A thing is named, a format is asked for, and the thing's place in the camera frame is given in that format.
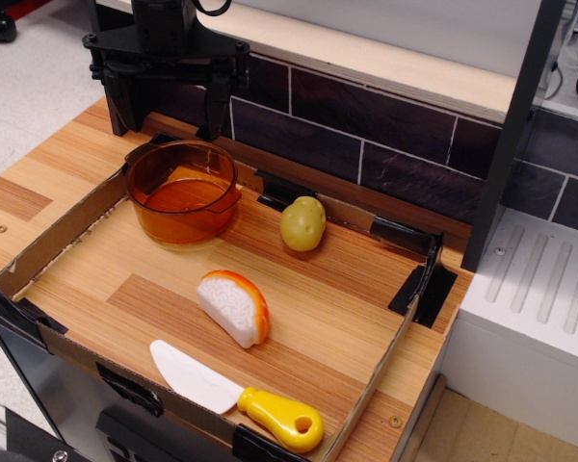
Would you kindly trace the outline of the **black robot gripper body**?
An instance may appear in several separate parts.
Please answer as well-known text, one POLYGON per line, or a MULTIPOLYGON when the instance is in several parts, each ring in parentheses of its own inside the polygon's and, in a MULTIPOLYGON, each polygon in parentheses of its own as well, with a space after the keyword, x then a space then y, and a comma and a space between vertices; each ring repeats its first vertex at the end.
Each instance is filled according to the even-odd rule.
POLYGON ((250 45, 206 28, 198 20, 226 13, 225 1, 207 10, 199 1, 133 1, 134 23, 88 34, 94 80, 247 80, 250 45))

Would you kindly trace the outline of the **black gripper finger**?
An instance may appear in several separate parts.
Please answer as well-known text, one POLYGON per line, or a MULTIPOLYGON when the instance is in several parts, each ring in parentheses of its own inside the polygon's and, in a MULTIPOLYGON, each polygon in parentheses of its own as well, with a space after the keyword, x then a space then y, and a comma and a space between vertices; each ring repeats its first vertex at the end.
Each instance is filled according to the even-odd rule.
POLYGON ((123 136, 127 131, 140 132, 147 111, 134 81, 108 67, 92 64, 90 70, 92 78, 104 87, 113 133, 123 136))
POLYGON ((231 95, 247 86, 247 68, 244 60, 212 60, 203 84, 204 123, 197 136, 206 141, 222 134, 224 118, 231 95))

